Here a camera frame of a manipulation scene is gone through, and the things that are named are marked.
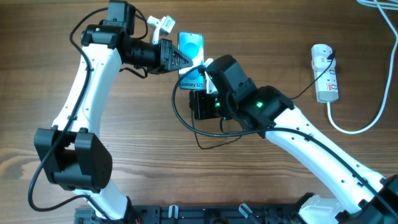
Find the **blue screen smartphone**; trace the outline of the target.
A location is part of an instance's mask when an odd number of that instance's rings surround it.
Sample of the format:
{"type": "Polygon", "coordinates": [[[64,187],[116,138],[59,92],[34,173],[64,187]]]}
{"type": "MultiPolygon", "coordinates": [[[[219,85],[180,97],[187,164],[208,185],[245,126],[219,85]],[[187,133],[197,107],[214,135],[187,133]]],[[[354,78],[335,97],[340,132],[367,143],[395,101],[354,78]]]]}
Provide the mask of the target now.
{"type": "MultiPolygon", "coordinates": [[[[193,67],[203,64],[204,44],[203,35],[199,33],[180,31],[178,33],[178,49],[192,60],[191,67],[183,68],[178,71],[181,77],[193,67]]],[[[183,90],[203,90],[205,79],[198,70],[189,73],[181,82],[180,88],[183,90]]]]}

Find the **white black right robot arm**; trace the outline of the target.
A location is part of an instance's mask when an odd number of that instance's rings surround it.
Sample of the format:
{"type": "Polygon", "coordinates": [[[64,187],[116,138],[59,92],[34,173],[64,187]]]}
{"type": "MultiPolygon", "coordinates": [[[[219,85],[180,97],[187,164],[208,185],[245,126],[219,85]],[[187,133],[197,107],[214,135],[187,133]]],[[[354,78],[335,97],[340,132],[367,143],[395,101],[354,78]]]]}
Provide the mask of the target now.
{"type": "Polygon", "coordinates": [[[230,55],[196,68],[216,90],[199,92],[196,119],[226,117],[242,134],[258,134],[293,155],[332,192],[310,194],[295,217],[305,223],[396,223],[397,177],[366,167],[321,133],[293,101],[273,86],[257,87],[230,55]]]}

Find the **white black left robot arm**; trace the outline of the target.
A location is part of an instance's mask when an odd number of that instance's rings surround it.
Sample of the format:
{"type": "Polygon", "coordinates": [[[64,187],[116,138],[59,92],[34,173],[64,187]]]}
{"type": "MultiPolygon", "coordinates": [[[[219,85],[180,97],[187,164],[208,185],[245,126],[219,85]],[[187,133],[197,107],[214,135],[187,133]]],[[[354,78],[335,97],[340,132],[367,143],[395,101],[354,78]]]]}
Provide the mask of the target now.
{"type": "Polygon", "coordinates": [[[111,180],[113,160],[99,139],[100,122],[116,75],[127,70],[140,78],[191,67],[193,62],[167,39],[175,21],[147,17],[152,40],[134,37],[140,10],[126,1],[110,1],[107,17],[82,32],[76,49],[80,65],[68,98],[48,129],[38,129],[34,146],[39,172],[51,184],[72,191],[92,207],[93,221],[135,223],[137,215],[129,197],[111,180]]]}

